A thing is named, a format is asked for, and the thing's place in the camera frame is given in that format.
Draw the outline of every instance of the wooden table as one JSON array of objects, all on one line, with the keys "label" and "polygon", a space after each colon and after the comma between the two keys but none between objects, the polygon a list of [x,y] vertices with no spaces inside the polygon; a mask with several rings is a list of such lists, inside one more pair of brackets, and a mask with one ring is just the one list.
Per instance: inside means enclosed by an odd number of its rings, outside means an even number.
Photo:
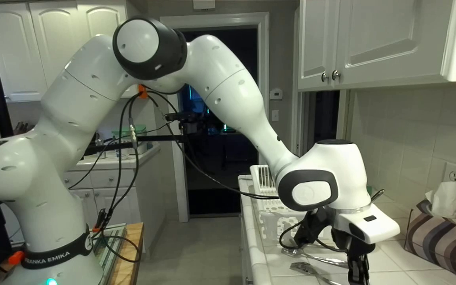
[{"label": "wooden table", "polygon": [[[127,225],[126,238],[135,242],[138,247],[143,245],[145,239],[145,223],[131,223]],[[135,247],[131,242],[123,241],[119,255],[135,260],[137,252]],[[112,279],[108,285],[135,285],[138,279],[138,268],[140,263],[129,263],[126,260],[118,258],[113,268]]]}]

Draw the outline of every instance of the cable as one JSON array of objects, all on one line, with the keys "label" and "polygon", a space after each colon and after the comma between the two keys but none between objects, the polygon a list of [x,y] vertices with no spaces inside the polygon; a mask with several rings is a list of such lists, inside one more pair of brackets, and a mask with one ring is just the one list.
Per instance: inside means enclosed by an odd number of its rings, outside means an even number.
[{"label": "cable", "polygon": [[104,233],[104,230],[108,226],[110,220],[113,219],[113,214],[115,211],[118,209],[118,206],[123,203],[123,200],[131,193],[135,181],[137,181],[137,176],[138,176],[138,171],[140,171],[140,157],[138,157],[138,146],[137,146],[137,135],[135,135],[135,127],[134,127],[134,105],[137,101],[137,98],[140,97],[142,93],[137,93],[134,95],[123,108],[121,111],[121,120],[119,120],[119,138],[118,138],[118,143],[119,146],[123,144],[123,125],[124,125],[124,116],[127,112],[127,108],[131,108],[129,111],[129,124],[131,124],[131,130],[132,130],[132,141],[134,141],[134,150],[135,150],[135,171],[134,171],[134,179],[131,182],[131,185],[127,187],[127,190],[124,192],[124,195],[118,200],[118,193],[119,193],[119,187],[121,187],[121,177],[123,177],[123,150],[119,149],[119,160],[118,160],[118,182],[116,182],[116,190],[115,190],[115,195],[113,195],[113,200],[112,200],[112,206],[108,209],[107,214],[104,214],[104,217],[100,219],[102,220],[102,225],[100,225],[100,230],[99,233],[94,234],[94,238],[97,238],[100,233]]},{"label": "cable", "polygon": [[80,185],[97,166],[97,163],[100,162],[102,155],[105,154],[105,150],[102,150],[97,157],[97,160],[93,163],[93,166],[89,168],[89,171],[78,181],[75,182],[72,187],[69,187],[69,190],[75,188],[77,185]]},{"label": "cable", "polygon": [[[156,92],[156,90],[153,90],[153,93],[159,95],[164,101],[167,101],[169,106],[173,108],[173,111],[175,111],[176,114],[180,114],[180,111],[176,109],[176,106],[175,106],[167,97],[164,97],[161,92]],[[249,196],[249,198],[252,198],[252,200],[279,200],[279,196],[256,195],[256,193],[241,192],[240,188],[233,188],[233,187],[221,182],[219,179],[216,179],[216,177],[213,177],[211,174],[208,174],[207,171],[203,171],[203,169],[186,154],[184,147],[183,147],[178,141],[176,141],[176,144],[178,144],[178,147],[181,149],[181,152],[184,154],[186,160],[188,160],[200,174],[203,174],[203,176],[208,177],[210,181],[216,182],[218,185],[221,185],[221,187],[224,187],[224,188],[227,188],[227,190],[232,190],[232,192],[235,192],[235,193]]]},{"label": "cable", "polygon": [[298,223],[295,223],[294,226],[290,226],[290,228],[287,228],[287,230],[284,230],[283,233],[281,233],[281,236],[279,236],[279,244],[284,247],[284,249],[287,249],[287,250],[298,250],[300,247],[298,245],[287,245],[283,239],[287,236],[287,233],[290,233],[294,228],[297,228],[297,226],[300,226],[300,225],[303,225],[303,222],[298,222]]},{"label": "cable", "polygon": [[[132,245],[135,247],[137,258],[135,258],[135,260],[131,260],[131,258],[127,258],[127,257],[123,257],[118,250],[115,250],[115,249],[107,242],[105,238],[121,239],[121,241],[126,241],[126,242],[132,244]],[[121,258],[121,260],[124,260],[124,261],[129,261],[129,263],[140,263],[140,260],[142,260],[142,252],[140,252],[140,247],[138,247],[134,241],[131,241],[131,239],[127,239],[127,238],[124,238],[124,236],[110,236],[110,234],[105,234],[105,233],[102,233],[100,239],[104,241],[104,244],[107,245],[107,249],[108,249],[112,253],[115,253],[118,258]]]},{"label": "cable", "polygon": [[344,250],[341,250],[341,249],[336,249],[336,247],[332,247],[332,245],[322,242],[321,239],[317,239],[317,242],[319,242],[322,247],[328,249],[328,250],[333,250],[333,252],[344,252]]}]

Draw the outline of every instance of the kitchen cabinet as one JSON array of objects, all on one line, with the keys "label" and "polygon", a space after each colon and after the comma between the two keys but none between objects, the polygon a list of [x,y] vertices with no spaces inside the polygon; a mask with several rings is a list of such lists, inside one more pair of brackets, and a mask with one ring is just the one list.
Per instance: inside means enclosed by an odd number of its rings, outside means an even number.
[{"label": "kitchen cabinet", "polygon": [[[64,174],[67,187],[77,184],[86,171],[69,171]],[[83,203],[86,222],[94,226],[102,209],[110,209],[118,185],[118,169],[96,169],[81,184],[70,192]],[[123,169],[121,187],[116,201],[123,198],[134,179],[134,169]],[[138,223],[142,222],[140,207],[137,203],[137,187],[121,201],[112,223]]]},{"label": "kitchen cabinet", "polygon": [[456,2],[302,0],[298,44],[300,90],[456,81]]},{"label": "kitchen cabinet", "polygon": [[126,0],[0,3],[0,76],[9,101],[40,101],[72,55],[127,19]]},{"label": "kitchen cabinet", "polygon": [[88,41],[88,27],[75,2],[31,3],[40,59],[48,86]]},{"label": "kitchen cabinet", "polygon": [[40,100],[47,90],[26,3],[0,5],[0,76],[9,101]]},{"label": "kitchen cabinet", "polygon": [[88,24],[89,38],[97,33],[115,35],[127,21],[127,8],[121,0],[81,0],[78,8]]},{"label": "kitchen cabinet", "polygon": [[91,188],[77,188],[72,195],[83,204],[86,223],[94,226],[99,220],[99,206]]}]

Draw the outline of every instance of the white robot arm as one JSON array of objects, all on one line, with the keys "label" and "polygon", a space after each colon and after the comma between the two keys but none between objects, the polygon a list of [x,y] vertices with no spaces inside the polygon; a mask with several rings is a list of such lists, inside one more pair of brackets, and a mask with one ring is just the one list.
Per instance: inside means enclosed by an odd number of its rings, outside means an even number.
[{"label": "white robot arm", "polygon": [[335,228],[374,244],[400,233],[366,192],[355,144],[324,143],[294,155],[270,125],[259,86],[218,38],[186,43],[159,21],[132,19],[115,38],[96,36],[80,49],[47,92],[43,117],[20,136],[0,139],[0,201],[18,215],[28,258],[5,283],[100,283],[81,204],[61,174],[85,154],[124,90],[143,82],[159,92],[191,84],[210,109],[245,133],[268,160],[281,200],[297,211],[328,207]]},{"label": "white robot arm", "polygon": [[400,233],[368,195],[368,176],[351,141],[324,141],[295,157],[267,119],[259,86],[240,59],[218,38],[186,43],[151,19],[129,21],[116,30],[119,63],[146,86],[170,92],[191,84],[227,125],[245,133],[278,177],[279,198],[295,211],[335,209],[335,228],[376,244]]}]

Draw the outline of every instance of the white wall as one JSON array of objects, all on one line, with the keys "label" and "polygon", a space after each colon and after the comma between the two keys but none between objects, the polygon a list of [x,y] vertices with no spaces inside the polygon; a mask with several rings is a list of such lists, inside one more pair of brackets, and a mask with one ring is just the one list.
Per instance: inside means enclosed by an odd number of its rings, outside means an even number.
[{"label": "white wall", "polygon": [[404,206],[417,204],[456,163],[456,86],[354,90],[352,139],[370,184]]}]

